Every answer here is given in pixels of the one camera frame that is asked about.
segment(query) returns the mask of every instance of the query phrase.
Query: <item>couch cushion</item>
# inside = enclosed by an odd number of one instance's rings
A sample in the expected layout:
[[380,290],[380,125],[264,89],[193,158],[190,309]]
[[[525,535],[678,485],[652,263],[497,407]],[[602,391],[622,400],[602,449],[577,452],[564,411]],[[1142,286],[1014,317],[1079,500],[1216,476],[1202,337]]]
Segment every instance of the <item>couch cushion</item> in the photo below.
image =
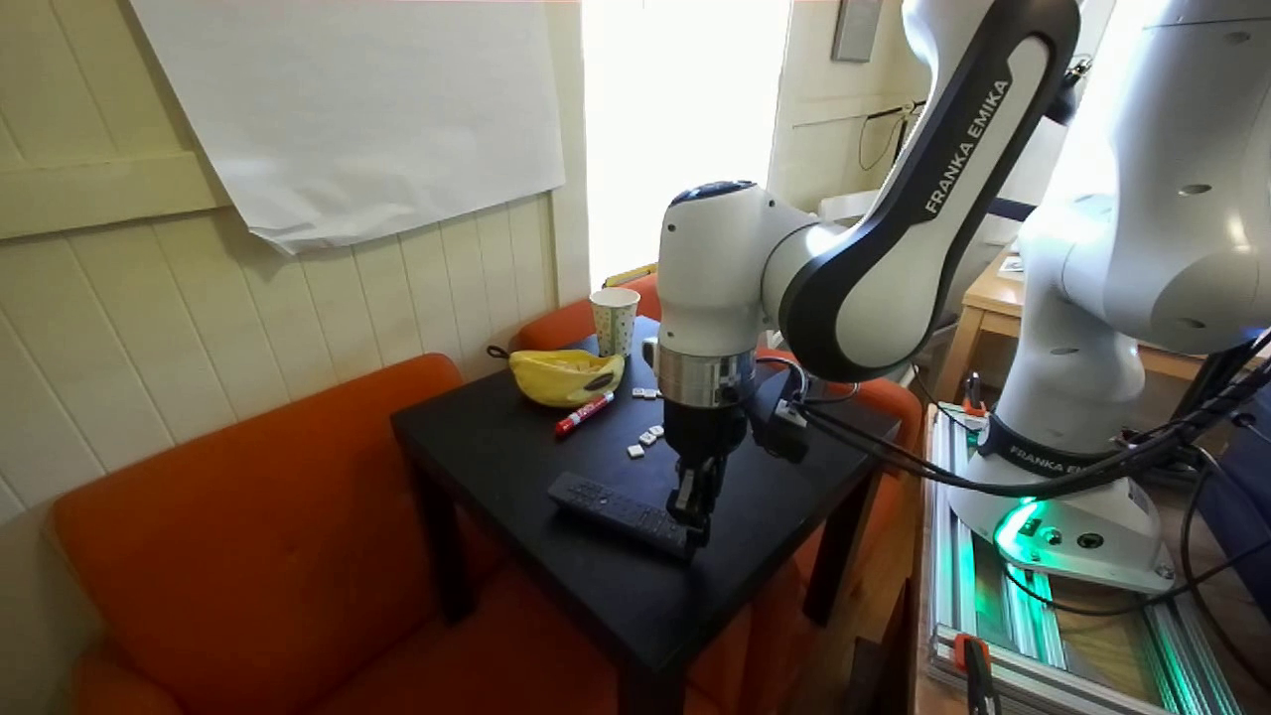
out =
[[123,661],[190,711],[294,711],[427,621],[433,587],[389,412],[462,387],[411,357],[57,503]]
[[[333,692],[319,715],[606,715],[617,711],[617,669],[573,627],[564,611],[517,570],[499,570],[476,616],[454,627],[421,627]],[[713,711],[688,692],[688,711]]]

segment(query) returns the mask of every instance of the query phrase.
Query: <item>black table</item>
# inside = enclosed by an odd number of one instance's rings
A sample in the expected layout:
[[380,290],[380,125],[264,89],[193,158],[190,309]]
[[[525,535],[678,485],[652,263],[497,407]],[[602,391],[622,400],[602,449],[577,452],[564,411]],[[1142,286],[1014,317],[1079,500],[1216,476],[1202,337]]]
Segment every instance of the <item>black table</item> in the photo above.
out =
[[[464,503],[602,645],[621,669],[622,711],[678,711],[688,665],[822,522],[805,616],[826,624],[877,466],[830,437],[813,437],[801,466],[742,440],[727,460],[712,545],[675,564],[589,529],[543,498],[549,480],[573,468],[606,476],[656,507],[667,503],[675,452],[658,440],[639,460],[626,457],[626,445],[658,424],[662,407],[634,400],[633,387],[656,387],[639,357],[626,362],[617,407],[566,440],[552,437],[561,412],[525,400],[512,375],[400,411],[394,428],[415,468],[433,586],[450,621],[476,605],[456,539],[456,503]],[[875,437],[897,428],[854,407],[832,407],[832,412]]]

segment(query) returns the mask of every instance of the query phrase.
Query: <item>couch armrest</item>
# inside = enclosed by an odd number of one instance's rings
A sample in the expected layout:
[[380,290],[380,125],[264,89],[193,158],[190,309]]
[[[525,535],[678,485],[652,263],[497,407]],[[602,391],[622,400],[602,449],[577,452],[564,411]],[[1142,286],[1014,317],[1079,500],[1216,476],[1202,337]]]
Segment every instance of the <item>couch armrest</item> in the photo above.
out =
[[110,645],[84,652],[76,672],[76,715],[177,715],[184,706],[147,677],[129,672]]

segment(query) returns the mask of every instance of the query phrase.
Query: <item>banana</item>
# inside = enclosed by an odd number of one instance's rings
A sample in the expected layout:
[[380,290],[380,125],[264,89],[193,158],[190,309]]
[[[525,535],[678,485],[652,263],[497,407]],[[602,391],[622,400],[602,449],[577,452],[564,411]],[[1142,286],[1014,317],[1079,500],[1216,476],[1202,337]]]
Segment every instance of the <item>banana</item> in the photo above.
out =
[[517,391],[549,411],[589,407],[622,383],[622,353],[597,357],[589,350],[512,350]]

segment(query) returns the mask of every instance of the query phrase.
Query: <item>cup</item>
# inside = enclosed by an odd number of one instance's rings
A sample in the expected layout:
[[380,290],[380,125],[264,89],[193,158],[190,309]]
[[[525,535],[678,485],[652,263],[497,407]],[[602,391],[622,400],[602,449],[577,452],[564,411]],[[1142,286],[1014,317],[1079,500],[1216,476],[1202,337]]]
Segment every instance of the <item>cup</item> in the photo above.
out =
[[626,286],[606,286],[592,293],[592,317],[597,317],[597,353],[626,353],[634,335],[634,306],[639,293]]

